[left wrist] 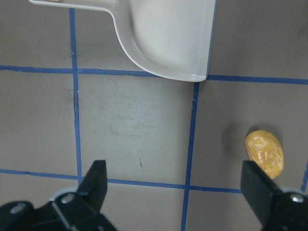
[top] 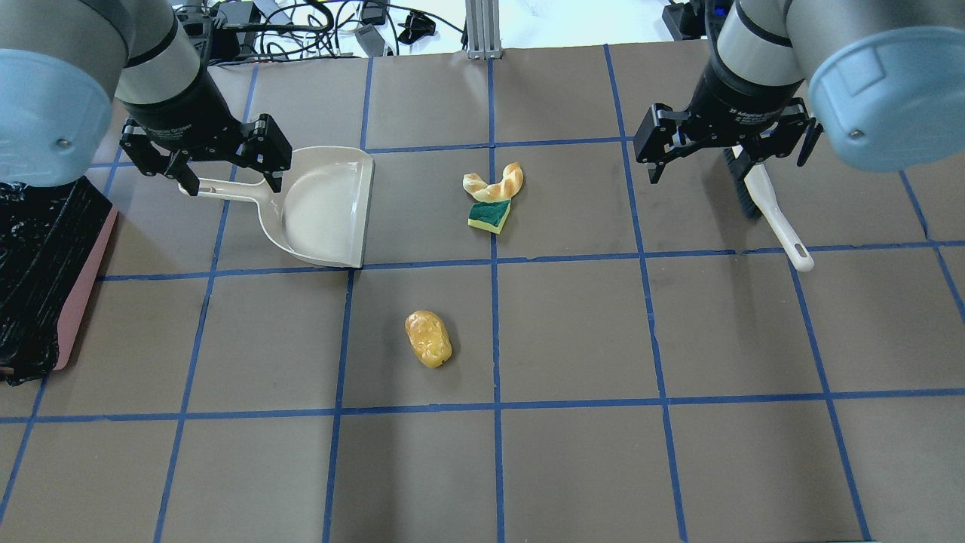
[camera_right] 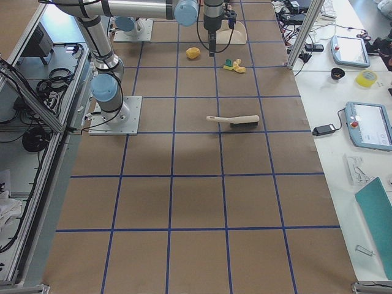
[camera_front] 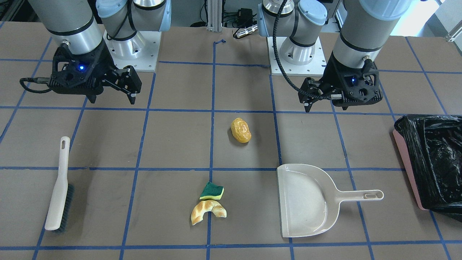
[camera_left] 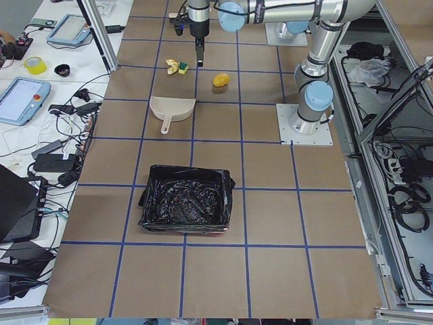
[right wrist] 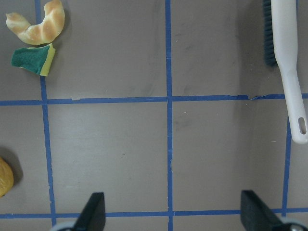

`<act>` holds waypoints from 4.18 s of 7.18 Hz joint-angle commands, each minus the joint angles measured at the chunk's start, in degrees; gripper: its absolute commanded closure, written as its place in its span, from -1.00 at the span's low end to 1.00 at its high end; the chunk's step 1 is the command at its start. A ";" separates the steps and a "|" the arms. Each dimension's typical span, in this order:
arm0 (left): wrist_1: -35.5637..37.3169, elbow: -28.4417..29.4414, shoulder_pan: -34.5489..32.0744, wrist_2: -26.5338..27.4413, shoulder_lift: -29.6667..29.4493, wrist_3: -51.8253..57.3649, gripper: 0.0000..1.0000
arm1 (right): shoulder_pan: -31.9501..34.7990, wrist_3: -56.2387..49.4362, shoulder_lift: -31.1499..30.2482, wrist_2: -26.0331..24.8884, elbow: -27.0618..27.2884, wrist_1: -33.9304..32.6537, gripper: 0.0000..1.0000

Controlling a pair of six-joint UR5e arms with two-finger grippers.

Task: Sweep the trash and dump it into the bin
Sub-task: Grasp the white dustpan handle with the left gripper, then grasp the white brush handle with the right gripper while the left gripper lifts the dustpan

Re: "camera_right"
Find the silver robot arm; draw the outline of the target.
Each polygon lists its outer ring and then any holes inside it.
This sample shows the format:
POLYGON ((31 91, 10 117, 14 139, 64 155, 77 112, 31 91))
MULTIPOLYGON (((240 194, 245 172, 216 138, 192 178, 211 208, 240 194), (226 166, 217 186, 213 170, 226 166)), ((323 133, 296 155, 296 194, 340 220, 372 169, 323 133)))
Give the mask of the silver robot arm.
MULTIPOLYGON (((183 26, 198 23, 200 7, 197 1, 41 1, 56 6, 73 16, 94 58, 99 72, 108 72, 119 66, 120 59, 103 27, 101 17, 161 18, 176 20, 183 26)), ((236 12, 223 1, 203 2, 203 27, 208 32, 205 48, 213 57, 216 50, 217 31, 227 20, 234 29, 236 12)))
POLYGON ((115 17, 115 25, 127 36, 136 37, 144 31, 144 26, 132 17, 115 17))

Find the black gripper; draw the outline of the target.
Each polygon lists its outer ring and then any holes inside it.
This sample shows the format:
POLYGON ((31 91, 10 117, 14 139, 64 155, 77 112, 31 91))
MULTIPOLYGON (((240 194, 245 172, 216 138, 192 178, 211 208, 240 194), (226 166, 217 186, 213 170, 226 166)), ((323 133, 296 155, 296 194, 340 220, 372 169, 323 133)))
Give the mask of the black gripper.
POLYGON ((203 1, 203 26, 208 33, 209 57, 214 57, 214 33, 221 28, 222 21, 228 21, 228 27, 234 29, 236 12, 228 8, 228 4, 221 0, 203 1))

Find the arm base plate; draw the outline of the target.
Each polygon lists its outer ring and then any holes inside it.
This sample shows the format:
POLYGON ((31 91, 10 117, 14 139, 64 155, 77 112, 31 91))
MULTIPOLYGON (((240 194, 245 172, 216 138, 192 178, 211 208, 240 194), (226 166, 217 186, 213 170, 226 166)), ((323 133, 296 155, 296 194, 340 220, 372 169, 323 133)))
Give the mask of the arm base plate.
POLYGON ((92 117, 88 133, 90 135, 136 135, 141 105, 142 96, 125 96, 119 115, 112 119, 116 112, 101 112, 99 104, 96 103, 94 111, 98 111, 99 114, 92 117))
POLYGON ((144 31, 141 35, 132 37, 127 36, 125 33, 120 31, 118 28, 115 29, 114 42, 149 42, 151 40, 153 30, 153 20, 147 18, 138 18, 139 23, 144 26, 144 31))

